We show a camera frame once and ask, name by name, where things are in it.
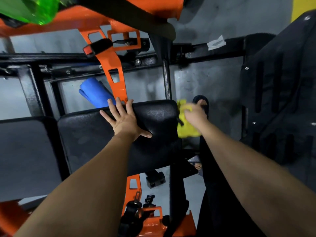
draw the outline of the blue foam roller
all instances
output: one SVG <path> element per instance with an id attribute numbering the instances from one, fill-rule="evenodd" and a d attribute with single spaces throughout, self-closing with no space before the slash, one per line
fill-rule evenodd
<path id="1" fill-rule="evenodd" d="M 96 108 L 108 107 L 108 99 L 116 105 L 113 95 L 94 77 L 85 80 L 80 85 L 79 93 Z"/>

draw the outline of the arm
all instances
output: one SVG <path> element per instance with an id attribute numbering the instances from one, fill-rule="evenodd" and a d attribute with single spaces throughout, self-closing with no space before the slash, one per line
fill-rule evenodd
<path id="1" fill-rule="evenodd" d="M 152 135 L 137 126 L 132 101 L 126 104 L 127 113 L 119 99 L 119 113 L 110 99 L 109 107 L 116 121 L 100 113 L 112 125 L 113 138 L 47 196 L 15 237 L 117 236 L 131 144 L 140 135 Z"/>
<path id="2" fill-rule="evenodd" d="M 205 138 L 239 202 L 267 236 L 315 236 L 316 195 L 280 165 L 208 122 L 199 105 L 186 119 Z"/>

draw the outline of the yellow stripe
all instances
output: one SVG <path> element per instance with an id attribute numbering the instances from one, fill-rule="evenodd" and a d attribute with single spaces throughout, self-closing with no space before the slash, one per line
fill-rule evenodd
<path id="1" fill-rule="evenodd" d="M 316 0 L 293 0 L 292 19 L 294 21 L 304 12 L 316 9 Z"/>

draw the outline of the black slipper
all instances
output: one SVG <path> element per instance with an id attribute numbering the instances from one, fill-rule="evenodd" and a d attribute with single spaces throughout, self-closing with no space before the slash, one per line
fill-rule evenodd
<path id="1" fill-rule="evenodd" d="M 204 96 L 204 95 L 197 95 L 196 97 L 193 98 L 192 103 L 197 104 L 199 100 L 205 100 L 207 105 L 202 105 L 201 107 L 205 111 L 205 114 L 207 118 L 209 118 L 209 100 Z"/>

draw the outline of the green bottle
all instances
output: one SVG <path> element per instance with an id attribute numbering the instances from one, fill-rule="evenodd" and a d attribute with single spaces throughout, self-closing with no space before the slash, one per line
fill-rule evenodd
<path id="1" fill-rule="evenodd" d="M 0 13 L 13 19 L 44 25 L 58 12 L 60 0 L 0 0 Z"/>

